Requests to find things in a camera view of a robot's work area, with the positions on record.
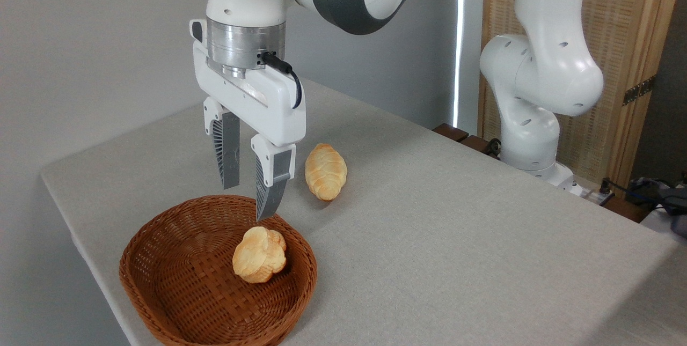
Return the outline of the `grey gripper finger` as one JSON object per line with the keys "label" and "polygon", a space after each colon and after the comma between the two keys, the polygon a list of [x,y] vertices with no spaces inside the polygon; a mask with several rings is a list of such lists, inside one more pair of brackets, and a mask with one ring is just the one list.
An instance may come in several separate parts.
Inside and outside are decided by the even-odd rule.
{"label": "grey gripper finger", "polygon": [[256,157],[256,222],[274,216],[287,181],[294,177],[295,145],[275,146],[263,135],[251,139]]}
{"label": "grey gripper finger", "polygon": [[220,102],[208,97],[203,102],[204,130],[213,138],[223,189],[239,185],[240,119]]}

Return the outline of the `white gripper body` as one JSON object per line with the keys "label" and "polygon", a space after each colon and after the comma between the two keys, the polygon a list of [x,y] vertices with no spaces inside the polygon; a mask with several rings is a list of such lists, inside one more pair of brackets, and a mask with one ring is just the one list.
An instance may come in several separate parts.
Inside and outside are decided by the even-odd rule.
{"label": "white gripper body", "polygon": [[191,21],[196,80],[201,90],[272,145],[306,134],[306,99],[290,73],[263,62],[284,58],[286,26],[241,27],[212,19]]}

